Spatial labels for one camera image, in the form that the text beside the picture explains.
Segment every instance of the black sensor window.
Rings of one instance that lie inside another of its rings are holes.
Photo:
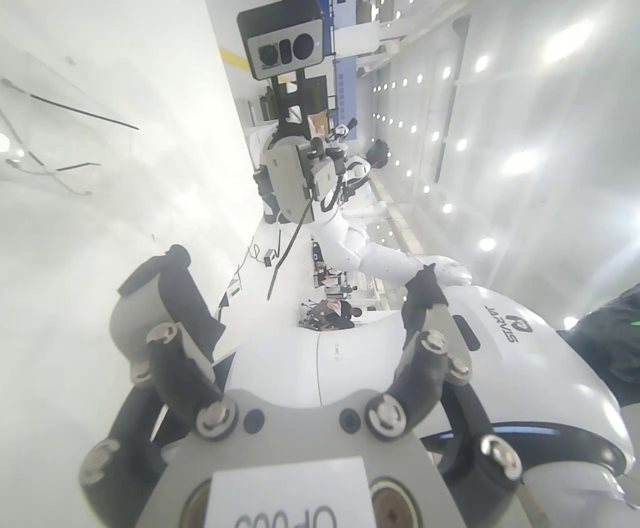
[[[289,64],[293,57],[291,55],[291,41],[286,38],[280,41],[280,60],[283,64]]]
[[[314,52],[314,39],[308,33],[298,35],[293,42],[293,54],[298,60],[308,59]]]

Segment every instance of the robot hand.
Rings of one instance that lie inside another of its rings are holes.
[[[339,124],[335,128],[335,135],[336,136],[344,137],[348,133],[349,133],[349,127],[347,125],[345,125],[345,124]]]

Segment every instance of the blue banner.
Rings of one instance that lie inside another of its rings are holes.
[[[345,57],[334,61],[335,68],[335,98],[337,112],[337,123],[345,125],[351,118],[357,116],[357,57]],[[347,140],[354,140],[358,137],[358,128],[350,130],[345,137]]]
[[[324,28],[323,28],[323,52],[324,56],[328,57],[332,53],[331,46],[331,28],[333,27],[333,19],[331,18],[331,11],[329,10],[330,0],[319,0],[320,9],[322,9]]]

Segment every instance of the jarvis logo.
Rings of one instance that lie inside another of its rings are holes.
[[[485,306],[485,308],[486,308],[486,311],[489,312],[489,314],[495,319],[496,323],[498,323],[498,325],[500,326],[500,329],[502,330],[502,333],[507,338],[507,341],[511,343],[518,342],[518,338],[513,333],[512,328],[514,330],[518,330],[519,332],[528,332],[528,333],[533,332],[533,328],[531,328],[529,323],[525,319],[522,319],[522,317],[518,317],[518,316],[501,317],[500,314],[496,312],[493,308],[489,308],[488,306]]]

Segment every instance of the white wall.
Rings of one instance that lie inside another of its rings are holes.
[[[0,164],[0,525],[85,528],[77,471],[129,390],[108,335],[116,288],[181,243],[214,309],[262,207],[204,3],[4,1],[0,38],[31,56],[0,53],[23,88],[140,128],[0,88],[45,163],[103,162],[61,175],[91,196]]]

